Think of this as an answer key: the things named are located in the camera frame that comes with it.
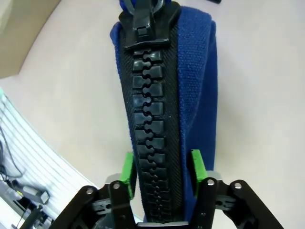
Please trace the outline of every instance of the blue fabric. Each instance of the blue fabric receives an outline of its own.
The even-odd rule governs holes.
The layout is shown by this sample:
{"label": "blue fabric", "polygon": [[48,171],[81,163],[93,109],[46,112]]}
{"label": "blue fabric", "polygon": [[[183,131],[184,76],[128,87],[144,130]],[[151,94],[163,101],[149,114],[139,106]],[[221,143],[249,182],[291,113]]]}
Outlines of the blue fabric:
{"label": "blue fabric", "polygon": [[[111,31],[119,75],[119,31]],[[181,159],[183,168],[185,220],[193,214],[196,199],[187,155],[199,149],[207,170],[213,170],[217,114],[217,48],[216,25],[209,14],[182,7],[178,21],[178,84],[180,107]]]}

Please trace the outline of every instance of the black zipper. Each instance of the black zipper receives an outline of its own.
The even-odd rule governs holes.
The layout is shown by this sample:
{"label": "black zipper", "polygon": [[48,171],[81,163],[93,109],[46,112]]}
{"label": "black zipper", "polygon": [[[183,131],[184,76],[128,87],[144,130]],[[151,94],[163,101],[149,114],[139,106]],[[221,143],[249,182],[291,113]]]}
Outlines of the black zipper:
{"label": "black zipper", "polygon": [[120,65],[143,208],[149,222],[181,221],[175,24],[180,6],[172,2],[154,17],[149,0],[137,2],[134,16],[120,15]]}

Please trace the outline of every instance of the table surface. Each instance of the table surface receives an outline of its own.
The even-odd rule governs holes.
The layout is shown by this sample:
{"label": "table surface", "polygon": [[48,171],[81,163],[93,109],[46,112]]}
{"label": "table surface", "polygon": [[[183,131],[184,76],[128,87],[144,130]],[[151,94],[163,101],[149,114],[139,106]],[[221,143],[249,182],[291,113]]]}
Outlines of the table surface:
{"label": "table surface", "polygon": [[[305,1],[179,0],[217,24],[215,169],[244,179],[284,228],[305,225]],[[118,1],[62,0],[0,86],[38,133],[102,186],[132,149],[110,30]],[[140,194],[133,201],[142,216]],[[235,228],[221,212],[213,229]]]}

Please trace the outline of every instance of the zipper slider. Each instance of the zipper slider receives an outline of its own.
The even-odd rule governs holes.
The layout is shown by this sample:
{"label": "zipper slider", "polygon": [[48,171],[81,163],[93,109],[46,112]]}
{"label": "zipper slider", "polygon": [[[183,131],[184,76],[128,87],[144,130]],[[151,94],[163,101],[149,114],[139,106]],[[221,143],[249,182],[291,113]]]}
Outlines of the zipper slider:
{"label": "zipper slider", "polygon": [[158,0],[153,6],[152,0],[138,0],[133,8],[130,1],[124,0],[128,11],[123,11],[119,16],[126,34],[125,49],[170,44],[170,30],[179,18],[180,5]]}
{"label": "zipper slider", "polygon": [[152,0],[139,0],[134,8],[132,30],[136,42],[156,39]]}

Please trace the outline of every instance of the zipper teeth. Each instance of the zipper teeth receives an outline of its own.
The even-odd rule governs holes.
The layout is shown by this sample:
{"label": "zipper teeth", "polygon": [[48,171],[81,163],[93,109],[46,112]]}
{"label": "zipper teeth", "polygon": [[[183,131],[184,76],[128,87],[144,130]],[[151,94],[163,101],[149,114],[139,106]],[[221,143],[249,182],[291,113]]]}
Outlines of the zipper teeth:
{"label": "zipper teeth", "polygon": [[132,90],[139,173],[147,192],[145,211],[152,222],[171,222],[171,195],[165,161],[162,51],[145,49],[133,55]]}

